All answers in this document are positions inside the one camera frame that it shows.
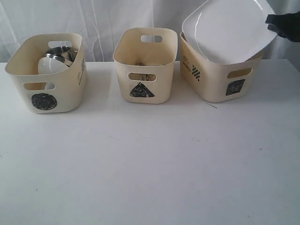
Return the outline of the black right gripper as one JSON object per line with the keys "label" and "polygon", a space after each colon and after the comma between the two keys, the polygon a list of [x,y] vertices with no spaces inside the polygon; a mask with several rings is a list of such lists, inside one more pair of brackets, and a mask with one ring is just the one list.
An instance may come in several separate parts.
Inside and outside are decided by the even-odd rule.
{"label": "black right gripper", "polygon": [[288,13],[285,15],[269,14],[265,21],[268,30],[277,33],[291,42],[300,42],[300,13]]}

